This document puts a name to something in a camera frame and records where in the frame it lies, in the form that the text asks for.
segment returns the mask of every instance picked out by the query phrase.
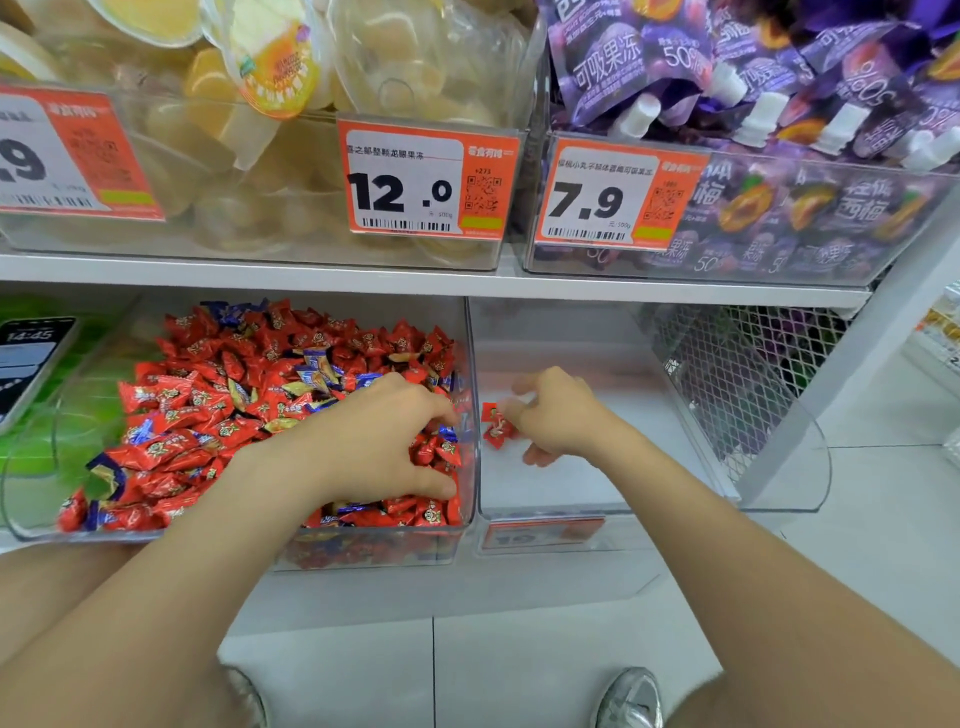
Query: white floor tile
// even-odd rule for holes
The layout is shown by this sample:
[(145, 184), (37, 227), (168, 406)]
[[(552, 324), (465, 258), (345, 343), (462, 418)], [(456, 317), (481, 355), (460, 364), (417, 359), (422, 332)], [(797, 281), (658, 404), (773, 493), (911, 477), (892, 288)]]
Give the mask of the white floor tile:
[(960, 665), (960, 471), (938, 447), (831, 454), (830, 497), (787, 543)]
[(941, 445), (960, 426), (960, 400), (896, 354), (836, 423), (824, 424), (832, 448)]
[(428, 728), (431, 635), (429, 619), (311, 629), (227, 638), (220, 656), (249, 674), (272, 728)]
[(632, 665), (674, 705), (719, 665), (676, 583), (661, 581), (625, 601), (437, 619), (437, 728), (583, 728)]

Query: hand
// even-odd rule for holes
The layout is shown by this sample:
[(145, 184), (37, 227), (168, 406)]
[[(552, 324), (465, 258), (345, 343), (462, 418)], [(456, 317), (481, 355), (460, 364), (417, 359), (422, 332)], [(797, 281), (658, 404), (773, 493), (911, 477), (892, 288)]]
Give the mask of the hand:
[(537, 396), (529, 404), (509, 398), (497, 405), (522, 435), (533, 440), (523, 453), (527, 465), (545, 468), (561, 455), (591, 460), (609, 427), (624, 424), (597, 400), (585, 381), (560, 367), (518, 377), (514, 393), (530, 392)]
[(333, 500), (367, 503), (407, 495), (447, 500), (452, 478), (410, 462), (427, 423), (459, 423), (450, 401), (396, 373), (378, 379), (293, 429), (241, 449), (241, 468), (266, 466), (270, 481), (302, 483), (310, 508)]

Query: qr code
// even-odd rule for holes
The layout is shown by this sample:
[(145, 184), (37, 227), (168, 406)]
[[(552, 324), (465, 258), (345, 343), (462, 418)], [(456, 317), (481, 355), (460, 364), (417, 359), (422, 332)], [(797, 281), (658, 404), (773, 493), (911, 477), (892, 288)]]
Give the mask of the qr code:
[(464, 210), (467, 212), (499, 212), (501, 186), (503, 186), (503, 178), (501, 177), (467, 175)]
[(643, 212), (645, 222), (672, 223), (678, 212), (683, 212), (681, 202), (684, 191), (676, 182), (667, 182), (650, 193), (650, 205)]
[(70, 149), (84, 160), (90, 178), (106, 189), (136, 187), (133, 174), (117, 143), (92, 129), (77, 129), (65, 140)]

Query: price tag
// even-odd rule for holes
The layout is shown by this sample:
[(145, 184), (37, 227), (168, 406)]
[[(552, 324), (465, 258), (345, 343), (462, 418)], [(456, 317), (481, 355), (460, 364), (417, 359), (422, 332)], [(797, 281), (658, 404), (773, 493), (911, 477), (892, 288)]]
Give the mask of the price tag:
[(500, 240), (520, 140), (338, 119), (350, 229)]
[(106, 94), (0, 86), (0, 211), (163, 220)]
[(602, 518), (491, 523), (483, 550), (585, 544), (603, 524)]
[(534, 240), (666, 250), (708, 159), (561, 136)]

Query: store shelf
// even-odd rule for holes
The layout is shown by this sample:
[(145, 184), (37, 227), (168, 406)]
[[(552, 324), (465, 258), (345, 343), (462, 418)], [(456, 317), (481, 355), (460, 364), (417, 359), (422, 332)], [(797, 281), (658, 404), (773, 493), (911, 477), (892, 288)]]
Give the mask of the store shelf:
[(21, 253), (0, 242), (0, 280), (124, 283), (286, 291), (432, 294), (485, 298), (820, 306), (858, 310), (867, 288), (531, 275), (509, 249), (496, 271), (339, 268), (196, 258)]

